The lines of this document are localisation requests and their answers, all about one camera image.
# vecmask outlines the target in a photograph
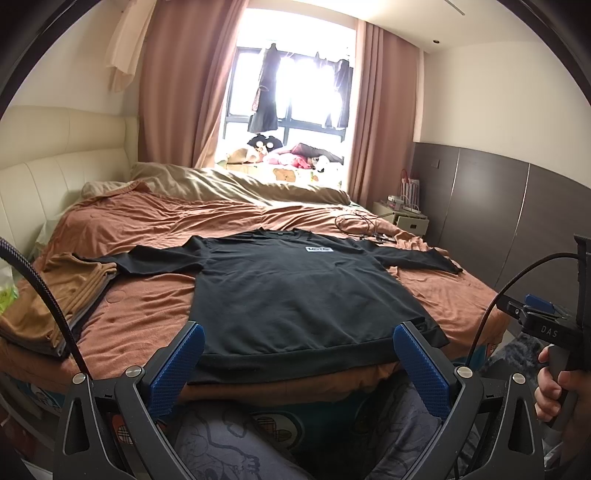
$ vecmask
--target pink plush toy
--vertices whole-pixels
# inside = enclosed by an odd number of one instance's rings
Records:
[[[308,159],[301,157],[300,155],[294,155],[293,153],[282,153],[277,154],[274,151],[265,155],[263,162],[270,165],[289,165],[291,167],[303,168],[309,170],[312,167],[308,165]]]

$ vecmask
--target hanging clothes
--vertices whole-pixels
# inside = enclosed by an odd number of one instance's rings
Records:
[[[259,86],[252,104],[254,114],[248,121],[248,131],[254,134],[277,130],[277,72],[281,54],[275,44],[265,51]]]
[[[336,128],[347,128],[349,125],[349,103],[351,99],[351,85],[353,83],[353,69],[348,60],[339,60],[335,65],[335,89],[343,102],[340,109]]]

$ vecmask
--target black sweatshirt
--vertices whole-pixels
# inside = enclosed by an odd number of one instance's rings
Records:
[[[303,230],[191,237],[182,247],[138,246],[103,257],[122,275],[196,275],[189,319],[206,346],[189,383],[259,383],[397,360],[396,325],[449,341],[388,267],[461,271],[435,249],[379,247]]]

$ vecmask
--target pink curtain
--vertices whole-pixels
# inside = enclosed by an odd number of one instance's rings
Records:
[[[413,149],[418,48],[376,25],[357,24],[359,99],[348,191],[365,207],[398,194]]]
[[[139,87],[139,159],[213,166],[219,120],[248,0],[159,0]]]

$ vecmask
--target finger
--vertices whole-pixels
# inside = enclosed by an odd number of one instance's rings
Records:
[[[591,375],[581,370],[560,372],[558,384],[567,389],[577,392],[579,395],[591,394]]]
[[[547,346],[544,347],[544,349],[538,355],[538,360],[540,361],[541,364],[544,364],[544,363],[550,361],[550,353],[548,351]]]
[[[548,367],[544,367],[538,373],[538,386],[545,397],[552,398],[553,400],[560,398],[562,388],[554,381]]]
[[[541,421],[552,420],[552,416],[548,415],[544,410],[542,410],[538,404],[535,404],[535,414]]]
[[[539,387],[535,389],[534,397],[538,406],[548,415],[555,417],[560,412],[560,403],[546,397]]]

